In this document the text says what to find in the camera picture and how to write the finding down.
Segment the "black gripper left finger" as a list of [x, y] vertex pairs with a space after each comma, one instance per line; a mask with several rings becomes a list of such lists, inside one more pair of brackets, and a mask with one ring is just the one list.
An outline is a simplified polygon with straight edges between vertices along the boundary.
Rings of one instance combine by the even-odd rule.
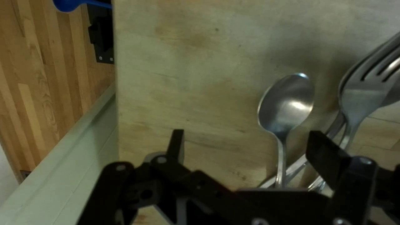
[[178, 162], [183, 162], [184, 145], [185, 145], [185, 131], [183, 129], [175, 129], [171, 134], [166, 155], [170, 159], [176, 160]]

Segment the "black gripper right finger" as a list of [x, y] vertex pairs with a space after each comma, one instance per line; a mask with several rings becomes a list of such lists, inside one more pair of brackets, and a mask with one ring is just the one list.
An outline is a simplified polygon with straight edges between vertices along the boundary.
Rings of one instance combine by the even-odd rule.
[[346, 151], [316, 130], [309, 132], [306, 159], [328, 184], [338, 184], [351, 161]]

